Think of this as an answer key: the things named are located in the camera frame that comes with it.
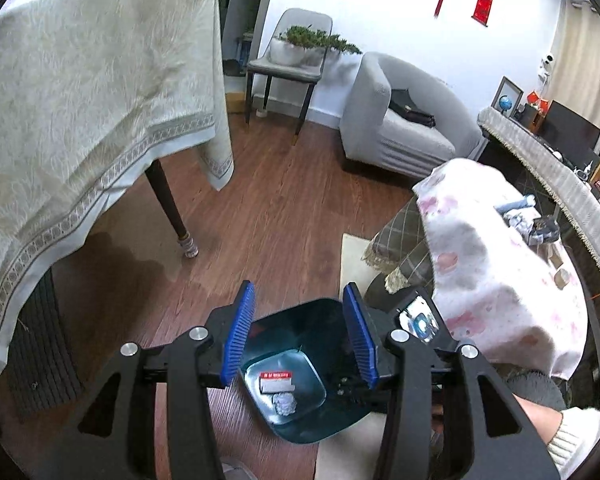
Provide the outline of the torn white printed box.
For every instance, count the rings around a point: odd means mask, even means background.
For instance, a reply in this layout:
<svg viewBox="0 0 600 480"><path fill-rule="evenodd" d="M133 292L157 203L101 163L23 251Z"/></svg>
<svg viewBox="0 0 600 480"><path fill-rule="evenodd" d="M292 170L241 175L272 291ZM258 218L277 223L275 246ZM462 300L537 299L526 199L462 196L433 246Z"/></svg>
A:
<svg viewBox="0 0 600 480"><path fill-rule="evenodd" d="M292 393L295 388L294 374L288 370L259 374L259 389L262 394Z"/></svg>

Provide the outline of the black small package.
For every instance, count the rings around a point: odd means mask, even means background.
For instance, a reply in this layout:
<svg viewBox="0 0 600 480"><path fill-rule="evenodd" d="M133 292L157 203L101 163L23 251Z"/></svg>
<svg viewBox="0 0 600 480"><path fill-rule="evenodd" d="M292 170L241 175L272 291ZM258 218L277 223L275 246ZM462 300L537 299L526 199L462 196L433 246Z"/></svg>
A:
<svg viewBox="0 0 600 480"><path fill-rule="evenodd" d="M560 240L560 229L557 221L552 216L542 216L532 221L528 234L529 246L553 244Z"/></svg>

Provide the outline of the blue white tissue pack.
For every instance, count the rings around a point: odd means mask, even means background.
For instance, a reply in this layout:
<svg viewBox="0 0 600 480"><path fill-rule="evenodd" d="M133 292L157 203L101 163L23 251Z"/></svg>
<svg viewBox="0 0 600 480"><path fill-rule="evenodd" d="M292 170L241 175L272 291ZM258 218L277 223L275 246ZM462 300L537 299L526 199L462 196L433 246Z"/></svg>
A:
<svg viewBox="0 0 600 480"><path fill-rule="evenodd" d="M536 204L534 195L525 195L521 200L517 200L513 203L504 204L502 206L496 207L496 211L501 215L507 214L512 210L533 208Z"/></svg>

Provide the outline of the dark teal trash bin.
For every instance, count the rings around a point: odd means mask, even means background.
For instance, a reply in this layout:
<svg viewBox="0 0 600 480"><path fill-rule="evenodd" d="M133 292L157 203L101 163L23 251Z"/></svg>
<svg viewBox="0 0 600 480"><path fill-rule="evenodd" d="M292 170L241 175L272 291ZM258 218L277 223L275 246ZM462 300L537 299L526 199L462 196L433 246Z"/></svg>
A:
<svg viewBox="0 0 600 480"><path fill-rule="evenodd" d="M297 411L280 417L272 394L259 389L261 372L294 374ZM370 413L385 414L388 393L373 392L358 372L342 304L315 299L254 321L242 355L242 381L277 437L313 444L339 434Z"/></svg>

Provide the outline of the pink cartoon tablecloth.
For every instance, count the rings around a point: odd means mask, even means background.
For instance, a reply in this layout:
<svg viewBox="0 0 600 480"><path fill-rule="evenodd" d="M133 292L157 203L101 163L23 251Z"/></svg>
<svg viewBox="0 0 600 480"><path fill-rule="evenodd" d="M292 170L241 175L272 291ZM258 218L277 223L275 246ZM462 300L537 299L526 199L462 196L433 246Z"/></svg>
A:
<svg viewBox="0 0 600 480"><path fill-rule="evenodd" d="M414 187L432 270L434 303L452 336L472 340L492 363L569 379L585 348L588 311L569 256L538 256L496 207L521 194L496 169L456 158Z"/></svg>

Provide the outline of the grey plaid fringed cloth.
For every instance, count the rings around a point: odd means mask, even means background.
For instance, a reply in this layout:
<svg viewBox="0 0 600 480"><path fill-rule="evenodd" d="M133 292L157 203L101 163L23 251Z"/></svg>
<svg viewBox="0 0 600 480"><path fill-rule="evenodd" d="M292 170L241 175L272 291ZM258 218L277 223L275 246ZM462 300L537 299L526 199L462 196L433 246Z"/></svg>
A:
<svg viewBox="0 0 600 480"><path fill-rule="evenodd" d="M389 294L408 286L434 290L430 251L415 196L370 241L363 260L384 276Z"/></svg>

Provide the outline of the fringed beige desk runner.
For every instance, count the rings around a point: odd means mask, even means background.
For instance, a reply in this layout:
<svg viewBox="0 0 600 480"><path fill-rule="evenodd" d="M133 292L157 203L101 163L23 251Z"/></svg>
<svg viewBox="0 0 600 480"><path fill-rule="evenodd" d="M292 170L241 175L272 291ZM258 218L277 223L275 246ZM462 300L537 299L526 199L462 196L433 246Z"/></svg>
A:
<svg viewBox="0 0 600 480"><path fill-rule="evenodd" d="M536 136L494 108L484 108L478 114L477 122L503 144L552 196L600 270L600 203L590 188Z"/></svg>

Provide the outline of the dark wooden table leg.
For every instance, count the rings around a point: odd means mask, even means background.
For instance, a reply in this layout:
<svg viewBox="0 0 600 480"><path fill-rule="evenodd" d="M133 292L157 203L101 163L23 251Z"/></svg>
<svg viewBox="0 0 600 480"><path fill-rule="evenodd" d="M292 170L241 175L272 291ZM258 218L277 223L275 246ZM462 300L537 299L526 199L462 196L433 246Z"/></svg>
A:
<svg viewBox="0 0 600 480"><path fill-rule="evenodd" d="M173 198L171 188L166 178L161 162L159 159L154 160L145 170L145 176L158 200L166 218L174 229L178 237L178 244L186 258L193 259L198 256L198 246L189 230L186 228L184 221L178 211L175 200Z"/></svg>

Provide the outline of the black monitor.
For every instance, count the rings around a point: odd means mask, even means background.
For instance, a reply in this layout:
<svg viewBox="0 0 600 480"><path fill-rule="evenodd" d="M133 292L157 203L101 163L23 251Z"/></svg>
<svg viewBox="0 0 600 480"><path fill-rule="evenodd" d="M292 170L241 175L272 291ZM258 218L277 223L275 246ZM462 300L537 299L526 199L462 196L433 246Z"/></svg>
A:
<svg viewBox="0 0 600 480"><path fill-rule="evenodd" d="M574 166L586 166L595 156L600 128L558 101L550 107L538 136Z"/></svg>

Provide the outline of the small blue globe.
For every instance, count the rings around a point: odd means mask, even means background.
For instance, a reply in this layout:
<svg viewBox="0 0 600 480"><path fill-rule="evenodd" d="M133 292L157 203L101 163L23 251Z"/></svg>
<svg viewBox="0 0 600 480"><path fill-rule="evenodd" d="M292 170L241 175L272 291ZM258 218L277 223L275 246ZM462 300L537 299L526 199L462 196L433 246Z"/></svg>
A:
<svg viewBox="0 0 600 480"><path fill-rule="evenodd" d="M513 107L512 101L508 96L501 96L498 100L498 108L503 115L506 115Z"/></svg>

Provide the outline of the framed picture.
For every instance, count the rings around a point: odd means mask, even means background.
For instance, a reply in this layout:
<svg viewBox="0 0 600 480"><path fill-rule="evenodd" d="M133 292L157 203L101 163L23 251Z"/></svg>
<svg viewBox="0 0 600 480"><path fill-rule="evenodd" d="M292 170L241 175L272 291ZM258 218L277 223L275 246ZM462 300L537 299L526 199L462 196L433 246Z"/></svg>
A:
<svg viewBox="0 0 600 480"><path fill-rule="evenodd" d="M524 90L503 76L491 106L501 115L512 118L523 95Z"/></svg>

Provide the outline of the beige patterned tablecloth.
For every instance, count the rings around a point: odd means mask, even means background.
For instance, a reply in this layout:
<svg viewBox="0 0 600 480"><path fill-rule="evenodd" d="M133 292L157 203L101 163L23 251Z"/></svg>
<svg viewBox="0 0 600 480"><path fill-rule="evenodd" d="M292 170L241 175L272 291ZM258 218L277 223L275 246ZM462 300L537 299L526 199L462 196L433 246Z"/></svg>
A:
<svg viewBox="0 0 600 480"><path fill-rule="evenodd" d="M0 374L42 275L156 159L234 171L218 0L34 0L0 14Z"/></svg>

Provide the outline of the grey dining chair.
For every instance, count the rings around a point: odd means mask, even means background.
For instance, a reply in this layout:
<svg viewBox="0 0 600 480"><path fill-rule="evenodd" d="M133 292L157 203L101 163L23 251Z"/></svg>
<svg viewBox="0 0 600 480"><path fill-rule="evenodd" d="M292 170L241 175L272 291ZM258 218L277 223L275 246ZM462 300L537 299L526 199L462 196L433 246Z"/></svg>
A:
<svg viewBox="0 0 600 480"><path fill-rule="evenodd" d="M253 104L253 79L265 76L262 110L268 106L274 78L306 85L293 144L299 139L306 121L315 87L322 79L327 49L321 40L332 32L332 18L323 13L291 8L276 24L264 55L248 62L246 67L245 123L250 124Z"/></svg>

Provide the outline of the red scroll right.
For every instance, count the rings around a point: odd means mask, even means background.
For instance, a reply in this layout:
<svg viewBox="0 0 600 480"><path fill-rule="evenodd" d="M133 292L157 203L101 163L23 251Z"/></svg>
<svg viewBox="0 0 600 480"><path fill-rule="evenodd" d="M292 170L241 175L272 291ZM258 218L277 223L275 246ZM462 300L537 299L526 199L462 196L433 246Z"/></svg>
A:
<svg viewBox="0 0 600 480"><path fill-rule="evenodd" d="M472 18L483 26L488 26L493 0L477 0Z"/></svg>

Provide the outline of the potted green plant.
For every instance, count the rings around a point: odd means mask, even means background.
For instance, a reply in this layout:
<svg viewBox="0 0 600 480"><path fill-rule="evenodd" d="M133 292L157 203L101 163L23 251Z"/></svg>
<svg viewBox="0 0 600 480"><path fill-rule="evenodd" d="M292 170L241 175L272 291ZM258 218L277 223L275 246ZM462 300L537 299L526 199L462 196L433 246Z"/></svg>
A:
<svg viewBox="0 0 600 480"><path fill-rule="evenodd" d="M292 25L270 43L268 58L283 66L301 66L307 58L334 51L340 54L361 54L362 51L339 35L329 34L311 26Z"/></svg>

